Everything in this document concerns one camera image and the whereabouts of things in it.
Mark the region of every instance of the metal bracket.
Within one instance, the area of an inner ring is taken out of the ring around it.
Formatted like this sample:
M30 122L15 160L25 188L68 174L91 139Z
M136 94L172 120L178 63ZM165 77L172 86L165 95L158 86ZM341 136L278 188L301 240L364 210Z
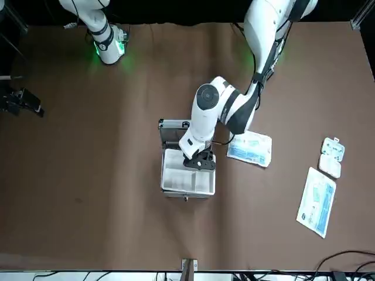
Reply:
M193 155L193 158L191 159L185 158L183 165L198 170L214 170L216 167L211 148L207 148L200 153Z
M198 260L182 259L181 269L182 269L182 274L181 274L180 281L194 281L194 271L198 270Z

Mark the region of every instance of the power cord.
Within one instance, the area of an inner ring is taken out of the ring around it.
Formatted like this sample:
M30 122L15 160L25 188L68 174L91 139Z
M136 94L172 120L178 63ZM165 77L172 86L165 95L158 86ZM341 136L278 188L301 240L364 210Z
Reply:
M55 274L58 274L59 271L55 271L55 272L52 272L52 273L49 273L49 274L39 274L39 275L35 275L34 278L33 278L33 281L35 281L36 278L38 277L48 277L48 276L52 276L52 275L55 275Z
M346 251L338 252L338 253L336 253L336 254L334 254L334 255L328 256L327 258L324 258L324 259L319 263L318 267L316 268L316 271L315 271L314 275L311 276L311 277L308 277L305 281L314 280L314 278L316 278L317 275L318 275L319 269L322 267L322 265L323 265L326 261L328 261L329 259L332 259L332 258L334 258L334 257L336 257L336 256L344 255L344 254L346 254L346 253L360 253L360 254L362 254L362 255L375 256L375 253L367 252L367 251L346 250Z
M100 3L100 5L101 5L101 7L102 7L103 9L106 8L106 6L104 6L103 3L102 3L100 0L98 0L98 2ZM110 14L111 14L112 16L114 16L115 18L122 19L122 17L116 15L115 13L110 12Z
M241 34L244 36L244 38L245 38L245 34L244 34L244 32L243 32L243 28L240 26L240 25L238 25L238 23L232 23L232 30L233 30L233 32L234 32L234 29L233 29L233 26L235 26L240 32L241 32ZM253 75L255 74L255 66L256 66L256 60L255 60L255 55L254 55L254 53L253 53L253 62L254 62L254 71L253 71ZM247 88L247 90L246 90L246 92L248 92L248 90L250 89L250 86L251 86L251 83L252 83L253 81L251 81L250 82L250 84L249 84L249 86L248 86L248 88ZM256 107L255 107L255 110L258 110L259 109L259 107L260 107L260 98L261 98L261 93L262 93L262 90L263 90L263 88L264 88L264 86L261 84L261 83L259 83L259 85L258 85L258 102L257 102L257 105L256 105Z
M4 41L6 41L9 45L11 45L11 47L17 52L19 53L19 55L24 59L24 61L27 61L26 57L21 53L20 50L18 50L18 48L8 39L4 36L4 34L2 34L0 32L0 36L4 39Z
M283 27L284 25L288 22L288 19L276 30L276 32L279 32Z
M47 0L44 0L44 3L45 3L45 7L46 7L46 9L47 9L48 14L50 15L50 17L52 18L52 21L53 21L54 24L56 25L56 24L57 24L57 21L56 21L56 19L54 18L54 16L52 15L51 10L49 9L49 6L48 6L48 3L47 3Z
M354 277L355 277L356 273L357 273L361 268L365 267L366 265L371 265L372 263L375 263L375 261L365 262L364 264L360 265L360 266L356 269L356 271L353 272L353 274L352 274L352 281L354 281Z
M85 281L87 279L87 276L90 274L90 271L87 272L86 276L84 277L84 279L82 281Z
M275 273L275 272L277 272L277 273L279 273L279 274L283 274L283 275L294 276L294 277L295 277L295 281L297 280L297 278L300 278L300 279L302 279L303 281L306 281L307 278L308 278L306 275L301 275L301 274L296 275L296 274L293 274L293 273L288 273L288 272L283 272L283 271L280 271L280 270L272 269L271 271L267 272L266 274L264 274L264 275L258 277L256 280L259 281L259 280L263 279L264 277L266 277L267 275L272 274L272 273Z
M366 277L366 276L368 276L368 275L372 275L372 274L375 275L375 272L372 271L372 272L364 273L364 274L362 274L361 276L359 276L358 281L360 281L362 278L364 278L364 277Z
M211 143L214 145L228 145L234 139L234 137L235 135L233 135L227 142L216 142L213 140Z
M73 3L73 6L74 6L74 8L76 10L76 13L77 13L77 26L76 27L78 27L78 23L80 21L80 15L78 14L78 9L77 9L76 3L74 3L74 0L71 0L71 2Z

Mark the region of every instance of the green led light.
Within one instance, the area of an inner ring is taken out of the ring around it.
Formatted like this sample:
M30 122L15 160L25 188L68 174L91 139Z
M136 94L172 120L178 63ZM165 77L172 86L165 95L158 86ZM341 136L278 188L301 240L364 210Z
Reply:
M96 49L96 54L97 54L98 56L100 56L100 55L99 55L99 49L98 49L98 47L96 46L95 42L94 42L94 46L95 46L95 49Z
M115 41L115 44L116 44L116 47L118 49L118 52L120 54L124 54L125 53L125 46L124 46L124 44L121 43L121 42L118 42L118 41Z

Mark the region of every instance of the case lid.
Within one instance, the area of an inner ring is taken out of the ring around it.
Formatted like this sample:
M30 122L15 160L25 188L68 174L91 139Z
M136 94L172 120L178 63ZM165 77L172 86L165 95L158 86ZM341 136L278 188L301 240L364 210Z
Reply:
M336 161L341 162L344 157L345 147L339 141L338 138L325 138L322 145L322 154L331 156Z

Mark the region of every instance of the black cable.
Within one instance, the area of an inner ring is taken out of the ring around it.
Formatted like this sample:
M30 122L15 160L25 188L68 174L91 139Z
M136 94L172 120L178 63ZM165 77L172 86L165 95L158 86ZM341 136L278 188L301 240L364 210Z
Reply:
M372 275L372 274L375 275L375 272L374 271L366 272L366 273L362 274L361 276L359 276L358 281L360 281L362 278L366 277L367 275Z
M232 25L236 26L240 30L240 32L243 34L244 28L242 28L237 22L232 23Z
M55 271L55 272L52 272L50 274L39 274L39 275L35 275L34 278L33 278L33 281L35 281L36 278L38 277L48 277L48 276L52 276L52 275L55 275L55 274L58 274L59 271Z
M19 53L19 55L25 60L25 61L27 61L27 59L26 59L26 57L21 53L21 51L20 50L18 50L18 48L8 39L8 38L6 38L5 36L4 36L4 34L2 34L1 32L0 32L0 36L9 44L9 45L11 45L12 46L12 48L13 49L15 49L16 50L16 52L17 53Z
M277 57L279 57L281 55L282 51L284 51L284 47L287 44L287 39L288 39L289 33L290 33L291 29L292 29L292 25L293 25L293 23L291 23L291 25L290 25L290 27L289 27L289 29L287 31L287 35L285 36L285 39L284 39L284 44L282 45L281 50L279 52L279 55Z
M283 274L283 275L294 276L294 277L296 277L296 279L297 279L297 278L300 278L300 279L302 279L302 280L307 280L307 278L308 278L308 277L305 276L305 275L301 275L301 274L296 275L296 274L293 274L293 273L288 273L288 272L283 272L283 271L280 271L280 270L272 269L272 270L270 270L269 272L267 272L266 274L264 274L264 275L258 277L257 280L261 280L262 278L264 278L264 277L266 277L267 275L272 274L272 273L274 273L274 272L277 272L277 273L279 273L279 274Z
M74 3L74 0L71 0L71 2L73 3L73 6L74 6L74 8L76 10L76 13L77 13L77 26L76 27L78 27L78 23L80 21L80 15L78 14L77 6L76 6L76 3Z
M108 272L105 272L105 274L103 274L102 276L100 276L98 279L96 279L96 281L99 281L100 279L102 279L105 275L108 275L110 274L111 272L108 271Z
M233 135L231 137L230 140L228 140L227 142L215 142L215 141L212 141L211 143L213 143L214 145L228 145L233 139L234 139L235 135Z
M357 251L357 250L346 250L346 251L341 251L341 252L338 252L334 255L331 255L331 256L328 256L326 258L324 258L318 265L318 267L316 268L316 271L314 273L313 276L309 277L306 279L306 281L310 281L310 280L313 280L314 278L317 277L318 275L318 272L319 272L319 269L322 267L323 263L325 263L326 261L328 261L329 259L332 259L336 256L340 256L340 255L343 255L343 254L346 254L346 253L360 253L362 255L369 255L369 256L375 256L375 253L371 253L371 252L367 252L367 251Z
M102 7L103 9L106 8L106 6L104 6L103 3L102 3L100 0L98 0L98 2L100 3L100 5L101 5L101 7ZM122 19L122 17L116 15L115 13L110 12L110 14L111 14L112 16L115 16L115 17L118 18L118 19Z
M90 272L87 272L86 276L84 277L84 279L82 281L85 281L87 279L87 276L90 274Z
M354 281L354 277L355 277L356 273L357 273L361 268L365 267L366 265L371 265L372 263L375 263L375 261L365 262L364 264L360 265L360 266L356 269L356 271L353 272L353 274L352 274L352 281Z
M279 32L283 27L284 25L288 22L288 19L276 30L276 32Z
M57 21L56 21L56 19L54 18L54 16L52 15L51 10L49 9L49 6L48 6L48 4L47 4L47 0L44 0L44 3L45 3L45 7L46 7L46 9L47 9L48 14L50 15L50 17L52 18L52 21L53 21L54 24L56 25L56 24L57 24Z

